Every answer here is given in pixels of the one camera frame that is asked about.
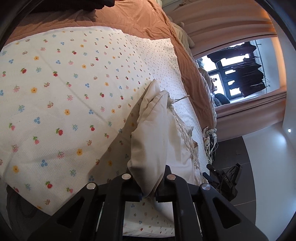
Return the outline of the beige blanket by window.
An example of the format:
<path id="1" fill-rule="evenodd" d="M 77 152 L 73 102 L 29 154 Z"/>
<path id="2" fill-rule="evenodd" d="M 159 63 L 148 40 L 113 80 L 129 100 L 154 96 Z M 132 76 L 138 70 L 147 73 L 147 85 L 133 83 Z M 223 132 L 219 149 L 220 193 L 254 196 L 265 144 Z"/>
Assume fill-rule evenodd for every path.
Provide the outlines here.
<path id="1" fill-rule="evenodd" d="M 210 78 L 208 72 L 203 68 L 202 63 L 199 60 L 196 61 L 193 58 L 191 49 L 193 49 L 195 47 L 195 43 L 188 36 L 186 31 L 183 29 L 183 27 L 184 27 L 183 22 L 179 22 L 177 24 L 174 23 L 174 22 L 171 22 L 171 24 L 173 26 L 173 29 L 176 32 L 176 35 L 177 35 L 178 39 L 182 43 L 184 49 L 187 51 L 188 55 L 193 60 L 193 62 L 196 65 L 197 69 L 199 70 L 200 74 L 202 75 L 204 83 L 205 83 L 204 85 L 206 85 L 207 86 L 206 88 L 209 90 L 210 102 L 211 102 L 213 108 L 215 109 L 216 104 L 215 104 L 215 97 L 214 97 L 214 94 L 213 94 L 213 92 L 215 91 L 215 86 L 214 86 L 214 83 L 213 83 L 213 79 Z"/>

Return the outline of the pink right curtain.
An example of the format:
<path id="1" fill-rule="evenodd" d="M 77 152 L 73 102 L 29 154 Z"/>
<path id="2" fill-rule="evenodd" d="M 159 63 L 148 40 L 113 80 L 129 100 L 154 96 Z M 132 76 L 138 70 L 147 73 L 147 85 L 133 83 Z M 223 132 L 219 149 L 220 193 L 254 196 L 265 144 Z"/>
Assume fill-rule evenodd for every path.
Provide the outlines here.
<path id="1" fill-rule="evenodd" d="M 285 116 L 287 88 L 216 108 L 217 139 L 226 141 L 253 133 L 276 123 Z"/>

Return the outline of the pink left curtain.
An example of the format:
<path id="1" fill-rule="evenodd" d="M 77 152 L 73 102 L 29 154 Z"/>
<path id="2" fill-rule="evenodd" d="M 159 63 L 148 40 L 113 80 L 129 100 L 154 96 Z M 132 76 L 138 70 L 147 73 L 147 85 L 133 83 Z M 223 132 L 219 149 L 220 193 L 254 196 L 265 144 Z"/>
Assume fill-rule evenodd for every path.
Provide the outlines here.
<path id="1" fill-rule="evenodd" d="M 277 36 L 268 13 L 256 1 L 183 1 L 163 10 L 173 22 L 184 23 L 197 58 L 234 44 Z"/>

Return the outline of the dark clothes on rail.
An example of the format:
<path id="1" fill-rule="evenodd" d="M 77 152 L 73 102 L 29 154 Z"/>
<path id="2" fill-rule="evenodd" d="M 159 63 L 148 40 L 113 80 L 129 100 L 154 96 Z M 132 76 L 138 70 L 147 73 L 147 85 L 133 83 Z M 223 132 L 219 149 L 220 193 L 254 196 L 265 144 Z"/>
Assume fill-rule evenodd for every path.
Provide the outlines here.
<path id="1" fill-rule="evenodd" d="M 249 41 L 207 55 L 216 68 L 210 75 L 219 75 L 223 92 L 228 99 L 247 97 L 266 89 L 263 66 L 257 63 L 257 46 Z"/>

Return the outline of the beige zip jacket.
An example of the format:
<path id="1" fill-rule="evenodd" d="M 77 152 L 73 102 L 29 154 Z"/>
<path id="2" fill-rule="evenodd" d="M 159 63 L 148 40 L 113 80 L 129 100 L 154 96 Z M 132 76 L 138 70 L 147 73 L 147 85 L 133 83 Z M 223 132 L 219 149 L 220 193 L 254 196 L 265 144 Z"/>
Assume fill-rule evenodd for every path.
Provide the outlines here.
<path id="1" fill-rule="evenodd" d="M 179 117 L 174 103 L 169 92 L 153 80 L 140 104 L 127 167 L 144 196 L 155 193 L 166 166 L 190 184 L 204 182 L 204 143 L 195 136 L 194 127 Z"/>

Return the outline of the floral white bed sheet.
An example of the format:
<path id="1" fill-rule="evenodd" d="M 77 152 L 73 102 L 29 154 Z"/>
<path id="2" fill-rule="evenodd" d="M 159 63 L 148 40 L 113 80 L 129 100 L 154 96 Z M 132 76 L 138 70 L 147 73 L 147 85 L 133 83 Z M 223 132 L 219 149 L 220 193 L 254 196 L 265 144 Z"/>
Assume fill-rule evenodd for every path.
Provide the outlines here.
<path id="1" fill-rule="evenodd" d="M 20 240 L 89 182 L 126 172 L 150 83 L 203 132 L 171 39 L 107 27 L 31 35 L 1 51 L 1 213 Z"/>

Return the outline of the pink curtain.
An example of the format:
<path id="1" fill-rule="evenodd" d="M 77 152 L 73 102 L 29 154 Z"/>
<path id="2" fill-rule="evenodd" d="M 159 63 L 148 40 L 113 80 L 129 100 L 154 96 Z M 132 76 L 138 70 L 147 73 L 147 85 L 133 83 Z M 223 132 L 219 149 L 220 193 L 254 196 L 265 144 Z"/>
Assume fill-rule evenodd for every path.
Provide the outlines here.
<path id="1" fill-rule="evenodd" d="M 277 36 L 268 13 L 256 1 L 183 1 L 163 10 L 173 22 L 184 23 L 197 58 L 234 44 Z"/>
<path id="2" fill-rule="evenodd" d="M 216 108 L 217 139 L 226 141 L 253 133 L 276 123 L 285 116 L 287 88 Z"/>

